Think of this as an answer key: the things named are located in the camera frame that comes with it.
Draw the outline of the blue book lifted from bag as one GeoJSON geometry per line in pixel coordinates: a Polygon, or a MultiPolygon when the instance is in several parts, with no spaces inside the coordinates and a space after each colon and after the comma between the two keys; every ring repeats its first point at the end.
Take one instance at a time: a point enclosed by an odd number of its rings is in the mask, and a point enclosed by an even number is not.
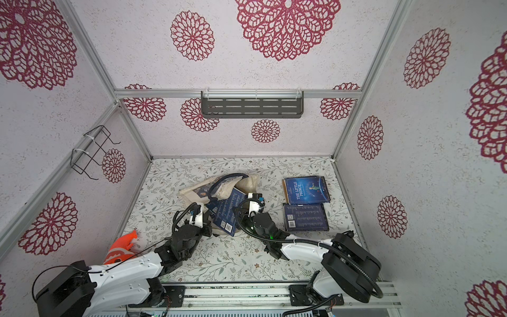
{"type": "Polygon", "coordinates": [[[227,199],[206,204],[213,216],[213,224],[219,234],[234,236],[236,233],[236,217],[234,210],[247,198],[247,195],[234,187],[227,199]]]}

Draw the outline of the Little Prince blue book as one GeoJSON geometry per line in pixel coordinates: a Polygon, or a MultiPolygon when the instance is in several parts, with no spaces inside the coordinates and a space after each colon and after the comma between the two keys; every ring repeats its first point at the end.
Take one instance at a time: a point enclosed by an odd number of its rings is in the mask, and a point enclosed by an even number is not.
{"type": "Polygon", "coordinates": [[[324,176],[285,178],[283,189],[289,205],[330,203],[331,200],[324,176]]]}

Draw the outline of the cream canvas tote bag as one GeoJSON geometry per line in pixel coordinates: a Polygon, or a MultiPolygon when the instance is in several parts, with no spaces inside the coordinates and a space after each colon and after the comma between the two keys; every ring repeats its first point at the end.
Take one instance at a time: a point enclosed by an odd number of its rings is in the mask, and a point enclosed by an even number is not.
{"type": "MultiPolygon", "coordinates": [[[[210,212],[206,204],[227,199],[231,195],[234,187],[244,192],[246,195],[255,194],[259,182],[260,175],[258,174],[226,174],[220,177],[209,178],[199,184],[181,189],[179,191],[179,196],[186,202],[186,205],[198,203],[203,207],[203,211],[210,212]]],[[[224,235],[219,234],[218,228],[214,226],[213,222],[212,227],[216,235],[224,235]]]]}

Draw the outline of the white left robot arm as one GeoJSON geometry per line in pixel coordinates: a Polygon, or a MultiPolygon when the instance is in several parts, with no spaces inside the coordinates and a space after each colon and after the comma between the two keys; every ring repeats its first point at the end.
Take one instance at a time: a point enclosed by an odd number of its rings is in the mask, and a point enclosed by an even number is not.
{"type": "Polygon", "coordinates": [[[124,305],[155,305],[165,295],[159,278],[180,268],[203,236],[210,221],[186,221],[154,251],[108,265],[81,260],[66,265],[33,299],[39,316],[90,316],[124,305]]]}

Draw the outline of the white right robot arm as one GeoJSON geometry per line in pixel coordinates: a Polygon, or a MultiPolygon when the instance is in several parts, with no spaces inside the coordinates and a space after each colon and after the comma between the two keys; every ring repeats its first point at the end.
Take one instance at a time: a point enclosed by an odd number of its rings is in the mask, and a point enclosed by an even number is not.
{"type": "Polygon", "coordinates": [[[301,260],[322,266],[306,286],[314,299],[346,294],[368,303],[384,293],[377,283],[381,263],[355,242],[354,232],[338,233],[332,239],[312,240],[279,229],[263,211],[258,199],[245,199],[234,208],[236,224],[247,235],[265,245],[265,251],[276,260],[301,260]]]}

